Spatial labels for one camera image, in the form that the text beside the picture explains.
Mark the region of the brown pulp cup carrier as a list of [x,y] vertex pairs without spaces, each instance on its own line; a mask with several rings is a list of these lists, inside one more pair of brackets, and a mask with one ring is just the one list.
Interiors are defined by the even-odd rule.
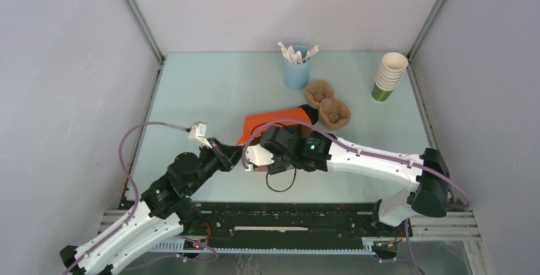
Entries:
[[322,80],[313,81],[304,89],[306,102],[318,110],[322,124],[329,130],[338,130],[350,123],[352,113],[348,106],[335,97],[332,86]]

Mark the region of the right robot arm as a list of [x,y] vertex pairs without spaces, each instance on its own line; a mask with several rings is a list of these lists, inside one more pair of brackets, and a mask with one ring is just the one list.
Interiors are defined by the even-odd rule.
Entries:
[[415,215],[447,215],[450,174],[433,148],[422,154],[392,153],[315,130],[302,137],[294,125],[271,126],[247,148],[246,159],[249,170],[265,168],[268,174],[289,169],[353,173],[400,185],[400,191],[375,205],[370,226],[380,236]]

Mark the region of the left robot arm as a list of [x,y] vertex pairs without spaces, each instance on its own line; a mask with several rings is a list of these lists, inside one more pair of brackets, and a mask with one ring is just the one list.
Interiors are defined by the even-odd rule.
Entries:
[[66,246],[60,258],[71,274],[119,274],[156,244],[182,233],[195,234],[202,213],[191,196],[217,171],[228,172],[242,157],[242,146],[215,138],[199,154],[179,154],[119,220],[82,246]]

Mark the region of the orange paper bag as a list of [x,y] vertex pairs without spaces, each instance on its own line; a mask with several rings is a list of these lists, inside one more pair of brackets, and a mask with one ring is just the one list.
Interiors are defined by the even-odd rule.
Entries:
[[[305,114],[305,112],[299,107],[291,108],[291,109],[284,109],[281,111],[249,115],[245,117],[245,121],[243,125],[243,135],[238,141],[238,145],[242,145],[244,147],[243,156],[241,157],[241,162],[242,162],[242,165],[245,167],[245,169],[247,168],[247,165],[246,165],[247,147],[259,144],[262,133],[268,128],[270,128],[271,126],[284,127],[288,125],[298,125],[299,132],[301,133],[302,138],[305,138],[307,134],[311,132],[312,124],[308,116]],[[293,169],[293,170],[294,170],[294,175],[292,178],[292,183],[290,184],[290,186],[288,186],[287,188],[283,190],[277,190],[271,187],[269,184],[270,175],[266,173],[267,188],[277,193],[283,193],[283,192],[288,191],[292,187],[293,182],[295,181],[296,176],[297,176],[297,169]]]

